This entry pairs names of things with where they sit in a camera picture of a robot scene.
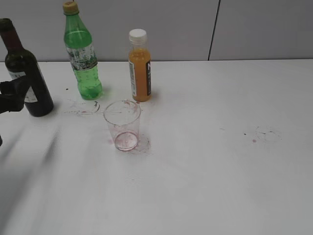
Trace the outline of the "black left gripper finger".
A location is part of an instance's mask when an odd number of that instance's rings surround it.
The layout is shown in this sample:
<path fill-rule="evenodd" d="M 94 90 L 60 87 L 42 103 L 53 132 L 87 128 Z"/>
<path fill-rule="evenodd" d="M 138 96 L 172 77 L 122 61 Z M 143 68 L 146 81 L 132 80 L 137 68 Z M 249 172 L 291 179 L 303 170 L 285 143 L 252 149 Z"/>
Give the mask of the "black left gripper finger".
<path fill-rule="evenodd" d="M 31 84 L 26 75 L 0 83 L 0 112 L 20 112 Z"/>

